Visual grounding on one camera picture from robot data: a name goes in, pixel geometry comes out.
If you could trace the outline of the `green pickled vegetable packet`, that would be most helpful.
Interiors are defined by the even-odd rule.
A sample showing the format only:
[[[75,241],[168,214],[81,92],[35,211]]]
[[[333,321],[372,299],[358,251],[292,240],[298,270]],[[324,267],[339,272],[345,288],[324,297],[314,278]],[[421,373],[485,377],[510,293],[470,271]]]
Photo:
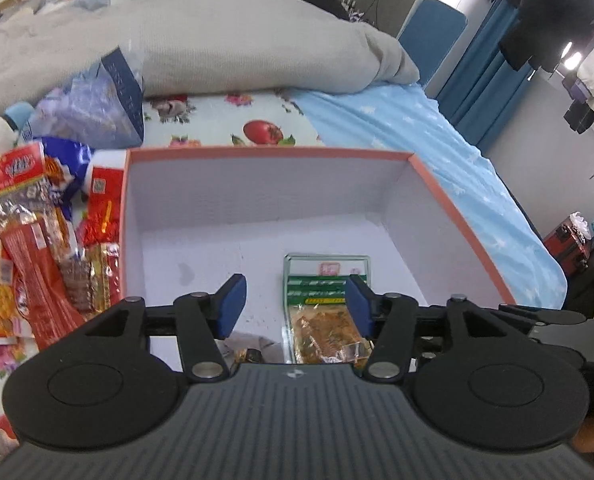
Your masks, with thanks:
[[[347,278],[371,280],[371,260],[360,255],[288,254],[283,262],[283,341],[297,364],[350,363],[361,368],[372,345],[347,309]]]

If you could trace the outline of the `brown strips snack packet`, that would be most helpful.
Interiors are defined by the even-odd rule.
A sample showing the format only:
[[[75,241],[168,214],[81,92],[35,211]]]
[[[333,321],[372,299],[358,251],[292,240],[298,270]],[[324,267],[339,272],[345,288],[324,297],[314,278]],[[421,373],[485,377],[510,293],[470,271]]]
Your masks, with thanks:
[[[67,297],[85,318],[120,301],[119,245],[93,244],[58,263]]]

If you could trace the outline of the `long red snack packet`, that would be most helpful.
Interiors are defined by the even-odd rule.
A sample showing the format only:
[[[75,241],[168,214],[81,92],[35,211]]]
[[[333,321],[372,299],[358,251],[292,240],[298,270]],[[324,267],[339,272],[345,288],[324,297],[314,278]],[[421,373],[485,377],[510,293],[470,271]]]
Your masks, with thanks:
[[[84,324],[84,318],[68,300],[42,220],[6,229],[1,240],[22,277],[28,322],[38,349],[44,350]]]

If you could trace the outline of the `red top clear tofu packet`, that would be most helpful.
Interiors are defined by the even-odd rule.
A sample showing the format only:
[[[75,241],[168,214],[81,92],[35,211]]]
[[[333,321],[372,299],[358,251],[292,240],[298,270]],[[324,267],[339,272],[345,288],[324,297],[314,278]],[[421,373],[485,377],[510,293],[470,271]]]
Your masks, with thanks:
[[[65,219],[55,204],[43,145],[32,142],[0,154],[0,256],[5,229],[38,220],[44,224],[53,256],[66,258],[70,242]]]

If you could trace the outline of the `grey pastry snack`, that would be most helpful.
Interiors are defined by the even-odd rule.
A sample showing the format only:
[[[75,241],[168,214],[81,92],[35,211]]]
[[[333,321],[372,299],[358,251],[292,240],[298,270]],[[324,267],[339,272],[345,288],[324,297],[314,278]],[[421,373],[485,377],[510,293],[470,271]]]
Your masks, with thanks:
[[[219,341],[218,347],[229,366],[245,362],[258,364],[284,362],[282,344],[264,336],[235,332],[226,340]]]

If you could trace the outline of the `orange open storage box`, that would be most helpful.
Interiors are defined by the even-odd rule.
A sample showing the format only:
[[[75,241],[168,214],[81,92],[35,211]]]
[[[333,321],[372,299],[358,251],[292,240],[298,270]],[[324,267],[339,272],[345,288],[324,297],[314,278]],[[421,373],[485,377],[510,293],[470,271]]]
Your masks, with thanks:
[[[376,292],[420,304],[513,300],[463,214],[414,154],[347,148],[149,148],[126,158],[122,293],[150,307],[247,281],[236,323],[285,332],[289,254],[365,256]]]

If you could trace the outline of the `red suitcase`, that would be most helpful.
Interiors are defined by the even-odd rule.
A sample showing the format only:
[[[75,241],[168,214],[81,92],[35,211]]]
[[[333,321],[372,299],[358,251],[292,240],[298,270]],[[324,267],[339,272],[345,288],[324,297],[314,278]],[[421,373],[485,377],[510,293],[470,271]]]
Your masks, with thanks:
[[[579,211],[560,222],[543,244],[556,259],[567,278],[577,275],[588,267],[593,231],[589,222]]]

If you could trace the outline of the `red foil tea packet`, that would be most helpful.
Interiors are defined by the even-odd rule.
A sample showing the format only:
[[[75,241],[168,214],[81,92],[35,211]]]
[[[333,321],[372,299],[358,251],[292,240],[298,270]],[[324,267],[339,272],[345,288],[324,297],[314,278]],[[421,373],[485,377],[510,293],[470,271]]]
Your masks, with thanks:
[[[82,246],[118,243],[124,172],[118,168],[92,170],[88,211],[79,229]]]

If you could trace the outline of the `light blue star blanket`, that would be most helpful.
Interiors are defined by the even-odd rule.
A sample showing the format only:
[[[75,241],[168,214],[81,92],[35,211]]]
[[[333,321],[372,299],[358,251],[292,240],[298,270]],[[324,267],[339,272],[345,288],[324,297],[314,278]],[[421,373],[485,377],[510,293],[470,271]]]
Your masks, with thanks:
[[[516,304],[559,310],[564,271],[489,159],[466,142],[418,84],[373,84],[355,94],[289,89],[289,102],[329,148],[415,154],[478,236]]]

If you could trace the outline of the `floral bed sheet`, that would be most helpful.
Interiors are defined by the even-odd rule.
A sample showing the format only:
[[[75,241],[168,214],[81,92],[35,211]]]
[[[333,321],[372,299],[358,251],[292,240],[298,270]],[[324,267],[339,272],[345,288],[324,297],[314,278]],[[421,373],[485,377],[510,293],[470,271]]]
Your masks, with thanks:
[[[143,144],[147,148],[247,145],[250,142],[245,134],[247,125],[274,134],[279,145],[314,146],[321,142],[298,106],[283,94],[270,91],[226,96],[169,96],[145,102],[142,112]],[[79,240],[79,229],[86,215],[84,197],[90,192],[92,170],[96,167],[124,170],[125,159],[126,153],[122,150],[94,150],[84,186],[72,199],[70,258],[85,248]],[[18,445],[3,413],[1,391],[6,378],[36,351],[32,337],[0,338],[0,460]]]

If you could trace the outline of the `blue white snack bag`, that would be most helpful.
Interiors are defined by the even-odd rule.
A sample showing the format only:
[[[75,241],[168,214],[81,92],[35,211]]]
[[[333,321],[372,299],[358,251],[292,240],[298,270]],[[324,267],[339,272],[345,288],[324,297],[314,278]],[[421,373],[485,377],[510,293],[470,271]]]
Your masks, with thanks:
[[[40,142],[53,203],[70,221],[73,219],[72,199],[84,186],[94,150],[87,144],[52,136],[45,136]]]

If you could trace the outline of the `translucent blue tissue bag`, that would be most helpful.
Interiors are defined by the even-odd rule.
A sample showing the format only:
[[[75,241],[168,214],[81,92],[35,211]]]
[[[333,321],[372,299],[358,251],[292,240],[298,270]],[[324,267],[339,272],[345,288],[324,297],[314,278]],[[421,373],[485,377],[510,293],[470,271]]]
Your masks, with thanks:
[[[47,93],[20,137],[66,139],[95,150],[137,148],[144,138],[142,68],[142,53],[130,46],[106,53]]]

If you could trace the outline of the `blue curtain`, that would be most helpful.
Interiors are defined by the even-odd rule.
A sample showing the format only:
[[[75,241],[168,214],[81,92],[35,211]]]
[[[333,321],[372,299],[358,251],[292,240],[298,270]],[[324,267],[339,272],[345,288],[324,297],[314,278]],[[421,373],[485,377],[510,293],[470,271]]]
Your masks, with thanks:
[[[533,74],[513,70],[498,43],[516,22],[517,10],[494,0],[482,24],[437,96],[439,110],[466,142],[490,150],[517,110]]]

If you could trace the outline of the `grey duvet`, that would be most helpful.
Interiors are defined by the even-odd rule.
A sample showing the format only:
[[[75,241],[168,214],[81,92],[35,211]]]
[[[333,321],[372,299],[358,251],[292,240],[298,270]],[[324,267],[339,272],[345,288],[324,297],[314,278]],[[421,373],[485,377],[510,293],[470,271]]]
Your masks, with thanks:
[[[36,102],[117,47],[142,61],[145,96],[281,87],[355,93],[413,84],[399,41],[303,0],[130,0],[69,4],[0,23],[0,113]]]

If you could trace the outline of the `white blue plush duck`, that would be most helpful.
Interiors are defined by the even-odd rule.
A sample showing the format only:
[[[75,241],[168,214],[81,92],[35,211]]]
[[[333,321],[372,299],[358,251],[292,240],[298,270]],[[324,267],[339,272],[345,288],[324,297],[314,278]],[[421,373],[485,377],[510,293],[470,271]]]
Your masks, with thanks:
[[[20,140],[23,129],[34,107],[27,102],[17,102],[0,115],[0,154],[11,151]]]

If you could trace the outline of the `hanging dark clothes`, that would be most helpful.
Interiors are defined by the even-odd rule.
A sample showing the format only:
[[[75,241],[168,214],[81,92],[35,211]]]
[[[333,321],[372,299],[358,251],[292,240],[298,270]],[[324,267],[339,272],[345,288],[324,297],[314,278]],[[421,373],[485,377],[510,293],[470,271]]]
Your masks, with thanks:
[[[516,10],[498,48],[513,70],[555,70],[566,47],[585,48],[594,36],[594,0],[506,0]]]

